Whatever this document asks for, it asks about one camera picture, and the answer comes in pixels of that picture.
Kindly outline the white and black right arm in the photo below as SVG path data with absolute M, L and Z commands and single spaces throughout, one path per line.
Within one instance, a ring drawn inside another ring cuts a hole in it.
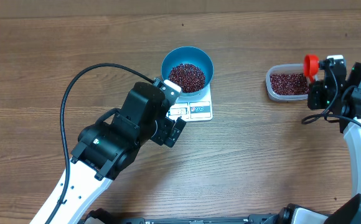
M 267 223 L 361 223 L 361 63 L 354 63 L 350 73 L 345 60 L 333 55 L 317 60 L 308 55 L 304 74 L 309 79 L 307 105 L 321 110 L 302 119 L 309 124 L 319 118 L 338 123 L 350 155 L 352 197 L 330 215 L 315 212 L 299 205 L 289 204 Z

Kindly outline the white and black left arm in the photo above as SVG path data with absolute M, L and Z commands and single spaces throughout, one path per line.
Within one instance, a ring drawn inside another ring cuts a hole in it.
M 59 182 L 33 223 L 78 223 L 90 205 L 134 162 L 148 140 L 173 147 L 186 122 L 166 116 L 182 90 L 169 80 L 137 82 L 122 108 L 82 130 Z

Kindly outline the red scoop with blue handle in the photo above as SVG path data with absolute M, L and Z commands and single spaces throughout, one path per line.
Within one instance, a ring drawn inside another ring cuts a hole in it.
M 309 80 L 309 83 L 314 83 L 319 70 L 319 58 L 316 55 L 307 54 L 304 57 L 303 70 L 304 76 Z

